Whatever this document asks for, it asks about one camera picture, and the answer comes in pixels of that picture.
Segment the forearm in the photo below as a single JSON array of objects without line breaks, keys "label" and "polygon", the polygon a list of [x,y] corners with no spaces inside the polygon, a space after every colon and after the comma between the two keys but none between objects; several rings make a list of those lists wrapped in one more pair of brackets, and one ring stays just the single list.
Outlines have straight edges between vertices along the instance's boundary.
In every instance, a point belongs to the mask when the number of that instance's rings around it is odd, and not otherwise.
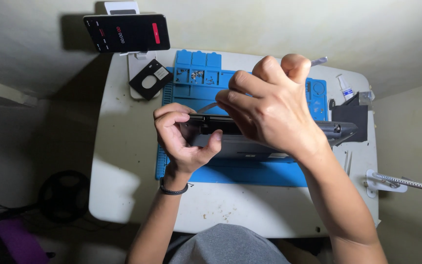
[{"label": "forearm", "polygon": [[[164,187],[179,191],[186,181],[173,181],[170,175],[164,178]],[[128,264],[162,263],[172,236],[179,210],[181,195],[165,195],[158,190],[146,221],[141,225],[127,257]]]},{"label": "forearm", "polygon": [[299,165],[331,236],[365,245],[378,242],[369,209],[328,144],[311,159],[299,161]]}]

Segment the phone screen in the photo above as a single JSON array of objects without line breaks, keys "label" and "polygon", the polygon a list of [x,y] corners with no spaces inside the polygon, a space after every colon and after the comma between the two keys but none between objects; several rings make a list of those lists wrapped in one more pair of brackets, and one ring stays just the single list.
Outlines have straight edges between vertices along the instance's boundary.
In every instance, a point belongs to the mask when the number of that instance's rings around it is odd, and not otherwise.
[{"label": "phone screen", "polygon": [[101,53],[170,49],[166,17],[145,15],[87,15],[84,23]]}]

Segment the hand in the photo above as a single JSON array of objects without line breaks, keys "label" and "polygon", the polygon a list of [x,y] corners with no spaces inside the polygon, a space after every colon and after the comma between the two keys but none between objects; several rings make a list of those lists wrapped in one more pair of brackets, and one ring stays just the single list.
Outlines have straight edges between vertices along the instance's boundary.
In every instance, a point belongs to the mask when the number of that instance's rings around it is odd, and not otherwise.
[{"label": "hand", "polygon": [[301,55],[286,55],[281,65],[267,56],[252,74],[237,71],[229,89],[216,95],[216,102],[247,138],[298,160],[308,159],[329,147],[307,106],[305,79],[309,71],[310,61]]},{"label": "hand", "polygon": [[164,105],[154,111],[157,141],[170,159],[164,177],[164,185],[167,186],[164,187],[172,191],[183,189],[191,174],[221,150],[222,130],[214,131],[205,147],[190,147],[178,124],[187,122],[189,113],[196,111],[178,103]]}]

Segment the purple object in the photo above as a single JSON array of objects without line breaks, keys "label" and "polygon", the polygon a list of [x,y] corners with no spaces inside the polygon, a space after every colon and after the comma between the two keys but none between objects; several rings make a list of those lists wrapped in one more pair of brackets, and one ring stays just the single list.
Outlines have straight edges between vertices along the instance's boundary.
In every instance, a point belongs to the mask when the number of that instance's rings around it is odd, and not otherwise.
[{"label": "purple object", "polygon": [[25,229],[22,219],[1,221],[0,237],[17,264],[47,264],[50,261],[35,236]]}]

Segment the gray shirt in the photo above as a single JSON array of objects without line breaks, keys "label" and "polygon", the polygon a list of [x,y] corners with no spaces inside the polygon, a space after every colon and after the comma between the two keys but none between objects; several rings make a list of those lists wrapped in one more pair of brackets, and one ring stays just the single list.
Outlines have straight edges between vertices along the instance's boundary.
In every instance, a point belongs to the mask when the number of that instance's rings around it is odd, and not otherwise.
[{"label": "gray shirt", "polygon": [[218,224],[186,241],[171,264],[289,262],[268,239],[239,225]]}]

